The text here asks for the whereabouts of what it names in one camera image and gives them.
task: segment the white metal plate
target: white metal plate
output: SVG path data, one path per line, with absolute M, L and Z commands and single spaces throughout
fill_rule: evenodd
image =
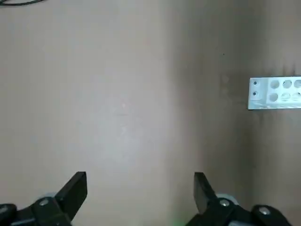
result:
M 301 108 L 301 77 L 250 78 L 248 109 Z

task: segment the beige wall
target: beige wall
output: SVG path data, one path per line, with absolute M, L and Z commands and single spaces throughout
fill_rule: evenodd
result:
M 301 73 L 298 0 L 48 0 L 0 8 L 0 202 L 78 170 L 75 225 L 165 226 L 193 172 L 299 224 L 299 110 L 247 111 L 248 79 Z

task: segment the screw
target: screw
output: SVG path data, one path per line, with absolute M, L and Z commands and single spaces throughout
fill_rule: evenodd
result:
M 1 213 L 4 213 L 4 212 L 7 211 L 7 210 L 8 210 L 8 207 L 7 207 L 7 206 L 1 207 L 1 208 L 0 208 L 0 214 L 1 214 Z
M 262 213 L 263 215 L 269 215 L 271 212 L 269 211 L 268 208 L 266 207 L 260 207 L 259 208 L 260 213 Z
M 48 204 L 48 200 L 47 199 L 44 199 L 44 200 L 42 200 L 41 202 L 40 202 L 40 206 L 45 206 L 45 205 L 47 205 Z
M 220 205 L 222 205 L 222 206 L 229 206 L 230 203 L 229 203 L 228 200 L 223 199 L 223 200 L 220 201 Z

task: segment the hole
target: hole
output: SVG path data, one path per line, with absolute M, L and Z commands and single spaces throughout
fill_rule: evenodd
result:
M 282 85 L 283 85 L 283 88 L 288 89 L 292 86 L 292 81 L 291 80 L 285 80 Z
M 279 87 L 279 81 L 278 80 L 273 80 L 271 82 L 271 88 L 272 89 L 277 89 Z
M 278 94 L 277 93 L 272 93 L 269 96 L 269 100 L 272 102 L 275 102 L 278 99 Z
M 291 98 L 291 95 L 289 93 L 284 93 L 281 95 L 282 101 L 288 101 Z
M 296 80 L 293 85 L 296 87 L 296 88 L 301 88 L 301 80 Z
M 301 100 L 301 93 L 294 93 L 293 94 L 293 100 L 294 101 L 300 101 Z

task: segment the black cable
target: black cable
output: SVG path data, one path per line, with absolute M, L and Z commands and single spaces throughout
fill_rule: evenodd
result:
M 21 3 L 5 3 L 6 1 L 8 0 L 0 0 L 0 6 L 25 6 L 33 3 L 38 3 L 40 1 L 45 1 L 45 0 L 33 0 L 33 1 L 21 2 Z

